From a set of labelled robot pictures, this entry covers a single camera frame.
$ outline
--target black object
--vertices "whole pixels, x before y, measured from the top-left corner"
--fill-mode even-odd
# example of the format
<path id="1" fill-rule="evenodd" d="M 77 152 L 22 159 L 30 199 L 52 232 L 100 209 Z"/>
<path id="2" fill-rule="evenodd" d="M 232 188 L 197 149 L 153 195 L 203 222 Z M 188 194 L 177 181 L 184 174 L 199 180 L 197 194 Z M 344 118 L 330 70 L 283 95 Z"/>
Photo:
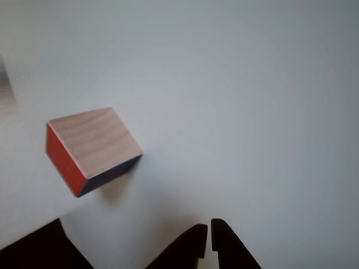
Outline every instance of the black object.
<path id="1" fill-rule="evenodd" d="M 218 252 L 219 269 L 261 269 L 245 245 L 221 219 L 212 219 L 212 250 Z"/>
<path id="2" fill-rule="evenodd" d="M 195 269 L 204 258 L 208 226 L 197 224 L 181 234 L 146 269 Z"/>
<path id="3" fill-rule="evenodd" d="M 204 258 L 207 225 L 197 224 L 181 234 L 146 269 L 196 269 Z M 221 219 L 211 221 L 212 250 L 218 252 L 219 269 L 261 269 L 239 237 Z"/>
<path id="4" fill-rule="evenodd" d="M 91 264 L 66 237 L 59 219 L 0 251 L 0 268 L 76 268 Z"/>

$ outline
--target gray object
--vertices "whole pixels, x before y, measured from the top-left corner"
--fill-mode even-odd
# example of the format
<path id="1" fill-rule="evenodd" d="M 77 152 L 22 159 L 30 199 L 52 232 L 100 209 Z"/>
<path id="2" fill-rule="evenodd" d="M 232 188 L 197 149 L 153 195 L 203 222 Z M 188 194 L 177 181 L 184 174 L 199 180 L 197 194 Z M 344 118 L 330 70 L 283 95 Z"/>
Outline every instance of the gray object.
<path id="1" fill-rule="evenodd" d="M 14 94 L 7 76 L 5 64 L 0 54 L 0 105 L 11 105 L 14 101 Z"/>

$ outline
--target wooden block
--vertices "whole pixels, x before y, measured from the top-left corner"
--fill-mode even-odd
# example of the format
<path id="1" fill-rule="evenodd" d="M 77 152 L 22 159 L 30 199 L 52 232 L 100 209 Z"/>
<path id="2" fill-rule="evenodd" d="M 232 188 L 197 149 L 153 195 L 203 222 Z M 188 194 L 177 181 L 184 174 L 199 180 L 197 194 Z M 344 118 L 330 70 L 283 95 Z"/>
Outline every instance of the wooden block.
<path id="1" fill-rule="evenodd" d="M 0 115 L 4 109 L 13 105 L 15 105 L 15 96 L 6 72 L 1 70 L 0 62 Z"/>
<path id="2" fill-rule="evenodd" d="M 50 120 L 46 152 L 76 197 L 128 172 L 143 153 L 112 108 Z"/>

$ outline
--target wood grain surface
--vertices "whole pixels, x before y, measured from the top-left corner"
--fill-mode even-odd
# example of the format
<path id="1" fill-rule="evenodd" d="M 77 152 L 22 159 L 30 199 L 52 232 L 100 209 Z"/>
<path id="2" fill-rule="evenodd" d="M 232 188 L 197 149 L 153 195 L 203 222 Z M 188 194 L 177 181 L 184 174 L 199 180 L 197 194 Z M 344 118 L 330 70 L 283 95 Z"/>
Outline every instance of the wood grain surface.
<path id="1" fill-rule="evenodd" d="M 142 154 L 112 108 L 53 119 L 49 124 L 86 178 Z"/>

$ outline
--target white surface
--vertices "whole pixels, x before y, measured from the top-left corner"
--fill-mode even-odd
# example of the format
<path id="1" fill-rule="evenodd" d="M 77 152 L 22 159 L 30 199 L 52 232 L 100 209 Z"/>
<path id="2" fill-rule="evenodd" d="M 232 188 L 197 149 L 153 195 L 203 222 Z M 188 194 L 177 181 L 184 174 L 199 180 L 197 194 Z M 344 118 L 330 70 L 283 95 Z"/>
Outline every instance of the white surface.
<path id="1" fill-rule="evenodd" d="M 74 210 L 62 222 L 95 268 L 143 268 L 220 217 L 263 268 L 359 266 L 356 1 L 15 3 L 1 244 Z M 72 198 L 45 122 L 105 106 L 146 154 Z M 210 246 L 199 268 L 218 268 Z"/>
<path id="2" fill-rule="evenodd" d="M 2 54 L 0 53 L 0 73 L 5 71 L 4 60 L 2 58 Z"/>

